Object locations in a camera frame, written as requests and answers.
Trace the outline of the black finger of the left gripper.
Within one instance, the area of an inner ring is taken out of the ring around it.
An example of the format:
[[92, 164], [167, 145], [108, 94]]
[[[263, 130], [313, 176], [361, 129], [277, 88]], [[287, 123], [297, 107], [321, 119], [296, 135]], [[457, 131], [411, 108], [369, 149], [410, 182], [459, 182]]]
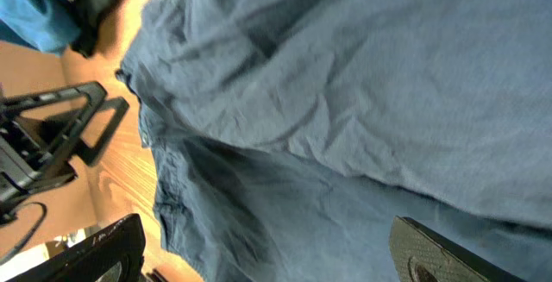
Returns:
[[88, 104], [87, 109], [93, 111], [96, 110], [104, 100], [106, 100], [106, 96], [107, 92], [98, 82], [89, 82], [52, 91], [43, 91], [17, 97], [8, 97], [3, 101], [33, 100], [37, 103], [43, 102], [45, 105], [42, 107], [47, 107], [56, 103], [63, 103], [82, 98], [84, 103]]
[[95, 166], [102, 158], [117, 128], [125, 117], [129, 104], [123, 97], [106, 99], [96, 110], [81, 108], [50, 116], [42, 123], [48, 142], [62, 140], [60, 147], [66, 161], [79, 157], [87, 166]]

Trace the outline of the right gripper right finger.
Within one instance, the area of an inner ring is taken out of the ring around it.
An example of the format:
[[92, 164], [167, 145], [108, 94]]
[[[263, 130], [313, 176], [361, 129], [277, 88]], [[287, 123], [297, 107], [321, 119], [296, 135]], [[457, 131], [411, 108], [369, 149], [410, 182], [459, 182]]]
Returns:
[[401, 282], [524, 282], [409, 217], [393, 218], [389, 248]]

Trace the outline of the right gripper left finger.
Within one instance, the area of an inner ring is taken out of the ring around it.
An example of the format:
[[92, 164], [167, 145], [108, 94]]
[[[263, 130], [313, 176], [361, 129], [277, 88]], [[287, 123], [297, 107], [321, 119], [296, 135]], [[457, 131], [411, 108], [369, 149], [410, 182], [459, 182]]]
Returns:
[[141, 218], [129, 214], [9, 282], [96, 281], [112, 268], [119, 270], [119, 281], [137, 281], [145, 246]]

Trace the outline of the dark navy blue shorts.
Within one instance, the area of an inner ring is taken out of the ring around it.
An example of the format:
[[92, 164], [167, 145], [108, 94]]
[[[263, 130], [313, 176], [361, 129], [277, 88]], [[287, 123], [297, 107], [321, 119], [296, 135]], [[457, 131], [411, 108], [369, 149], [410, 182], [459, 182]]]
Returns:
[[551, 278], [551, 0], [151, 0], [116, 76], [207, 281], [393, 281], [395, 216]]

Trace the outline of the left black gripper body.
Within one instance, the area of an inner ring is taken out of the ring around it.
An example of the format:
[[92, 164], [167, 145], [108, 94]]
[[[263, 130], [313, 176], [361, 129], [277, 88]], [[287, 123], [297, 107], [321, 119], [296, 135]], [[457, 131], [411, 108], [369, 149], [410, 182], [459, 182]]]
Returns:
[[33, 100], [1, 102], [1, 224], [16, 219], [16, 208], [35, 194], [59, 188], [76, 178], [62, 156], [60, 138], [48, 142], [46, 121], [28, 118], [24, 111], [42, 107]]

